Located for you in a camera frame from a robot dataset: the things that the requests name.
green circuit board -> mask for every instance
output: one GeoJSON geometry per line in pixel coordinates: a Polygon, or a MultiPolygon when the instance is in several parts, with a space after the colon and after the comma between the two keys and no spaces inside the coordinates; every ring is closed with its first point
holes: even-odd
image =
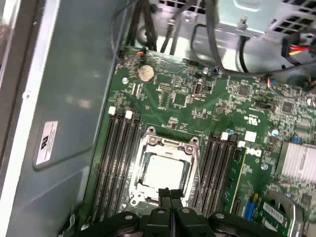
{"type": "MultiPolygon", "coordinates": [[[[123,53],[134,55],[137,50],[127,47],[123,53]]],[[[301,89],[284,84],[277,84],[276,89],[286,91],[286,96],[301,93],[301,89]]],[[[238,164],[233,163],[230,169],[230,172],[232,169],[240,169],[240,172],[234,171],[231,174],[238,181],[235,183],[237,188],[224,191],[223,199],[229,202],[225,211],[232,210],[233,201],[237,198],[240,206],[236,214],[243,216],[250,197],[255,193],[261,195],[266,189],[275,189],[301,204],[308,219],[314,222],[314,185],[285,184],[275,175],[283,141],[299,136],[300,143],[315,143],[314,101],[314,95],[299,99],[275,96],[266,84],[255,79],[230,77],[217,73],[214,68],[206,72],[203,66],[195,62],[158,52],[147,51],[145,56],[136,57],[124,65],[118,64],[109,89],[81,216],[84,220],[91,217],[94,189],[99,175],[97,170],[102,162],[110,123],[108,110],[110,107],[121,107],[134,108],[141,115],[136,140],[140,139],[149,126],[154,126],[157,134],[163,137],[181,141],[198,137],[200,163],[210,134],[220,131],[236,135],[246,155],[238,164]],[[155,72],[148,83],[139,79],[138,70],[143,65],[150,65],[155,72]],[[275,130],[278,136],[271,136],[275,130]],[[311,197],[310,205],[301,203],[303,195],[311,197]]],[[[128,205],[126,189],[124,195],[120,210],[128,205]]]]}

screw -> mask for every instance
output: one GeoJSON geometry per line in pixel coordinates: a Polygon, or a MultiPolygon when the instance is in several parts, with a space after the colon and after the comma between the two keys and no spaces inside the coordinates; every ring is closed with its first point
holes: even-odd
{"type": "Polygon", "coordinates": [[[158,11],[158,7],[156,4],[150,4],[150,12],[156,13],[158,11]]]}
{"type": "Polygon", "coordinates": [[[183,213],[189,213],[189,212],[190,212],[190,210],[189,210],[189,209],[187,209],[187,208],[183,208],[183,209],[182,209],[182,212],[183,212],[183,213]]]}
{"type": "Polygon", "coordinates": [[[185,22],[190,22],[191,16],[190,15],[186,15],[184,17],[185,22]]]}
{"type": "Polygon", "coordinates": [[[123,79],[122,79],[122,83],[123,83],[123,84],[127,84],[127,83],[128,83],[128,78],[123,78],[123,79]]]}
{"type": "Polygon", "coordinates": [[[193,148],[190,147],[190,146],[187,146],[187,147],[186,147],[186,153],[192,154],[192,153],[193,153],[193,148]]]}
{"type": "Polygon", "coordinates": [[[168,25],[174,26],[175,24],[176,24],[176,20],[175,20],[175,19],[170,18],[170,19],[168,20],[168,25]]]}
{"type": "Polygon", "coordinates": [[[208,68],[203,68],[203,69],[202,69],[202,73],[203,73],[204,75],[207,75],[207,74],[208,74],[208,71],[209,71],[208,68]]]}
{"type": "Polygon", "coordinates": [[[268,168],[269,168],[269,166],[267,164],[265,164],[265,163],[261,164],[261,169],[262,170],[268,170],[268,168]]]}
{"type": "Polygon", "coordinates": [[[225,216],[222,213],[217,213],[215,215],[215,217],[218,218],[218,219],[224,219],[225,218],[225,216]]]}
{"type": "Polygon", "coordinates": [[[149,138],[149,144],[150,144],[150,145],[155,145],[156,143],[157,143],[156,137],[151,137],[151,138],[149,138]]]}

motherboard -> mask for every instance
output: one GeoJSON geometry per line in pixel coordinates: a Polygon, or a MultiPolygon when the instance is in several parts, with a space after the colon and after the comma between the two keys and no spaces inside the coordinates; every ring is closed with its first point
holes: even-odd
{"type": "Polygon", "coordinates": [[[118,64],[81,218],[142,215],[168,187],[205,216],[221,210],[285,236],[304,231],[294,227],[300,218],[316,222],[316,96],[275,88],[283,96],[262,80],[154,51],[118,64]]]}

heatsink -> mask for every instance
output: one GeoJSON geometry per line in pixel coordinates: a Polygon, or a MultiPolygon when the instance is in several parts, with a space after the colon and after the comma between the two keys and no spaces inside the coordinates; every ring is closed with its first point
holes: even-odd
{"type": "Polygon", "coordinates": [[[284,142],[276,174],[293,181],[316,183],[316,148],[284,142]]]}

red wire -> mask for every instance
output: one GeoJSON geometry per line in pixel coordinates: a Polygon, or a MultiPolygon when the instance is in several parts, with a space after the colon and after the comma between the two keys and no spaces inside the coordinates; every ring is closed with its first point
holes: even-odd
{"type": "Polygon", "coordinates": [[[301,50],[301,51],[304,51],[304,50],[308,50],[308,47],[305,47],[305,46],[290,46],[290,49],[291,49],[291,50],[301,50]]]}

